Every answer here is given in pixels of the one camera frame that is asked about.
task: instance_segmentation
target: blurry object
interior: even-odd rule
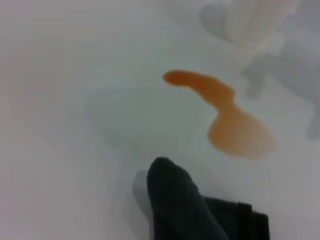
[[[202,197],[189,173],[158,157],[147,174],[154,240],[270,240],[268,217],[248,204]]]
[[[225,31],[238,46],[258,49],[279,27],[298,0],[234,0]]]

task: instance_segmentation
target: white bottle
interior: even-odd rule
[[[226,34],[241,47],[257,49],[274,33],[299,0],[233,0]]]

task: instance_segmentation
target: white surface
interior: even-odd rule
[[[286,68],[268,71],[252,99],[241,71],[255,66],[253,55],[201,26],[208,4],[0,3],[1,239],[149,239],[141,171],[160,155],[186,168],[202,193],[267,213],[273,240],[319,238],[320,141],[305,136],[315,115],[306,98],[317,96],[318,82],[300,92],[290,81],[318,80],[308,71],[320,66],[317,17],[299,12],[283,26],[284,46],[269,51]],[[212,148],[217,113],[191,90],[166,85],[172,69],[234,87],[237,103],[274,133],[276,152],[251,162]]]

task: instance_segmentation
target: liquid puddle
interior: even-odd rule
[[[171,85],[193,89],[216,107],[218,117],[209,129],[208,138],[217,149],[254,160],[266,157],[275,148],[268,128],[235,104],[235,91],[231,87],[214,77],[182,70],[170,71],[163,78]]]

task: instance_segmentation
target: orange stain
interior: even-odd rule
[[[171,85],[193,89],[216,107],[218,117],[212,123],[208,137],[217,149],[231,156],[259,159],[275,148],[268,128],[242,111],[234,102],[235,91],[217,78],[182,70],[170,71],[163,78]]]

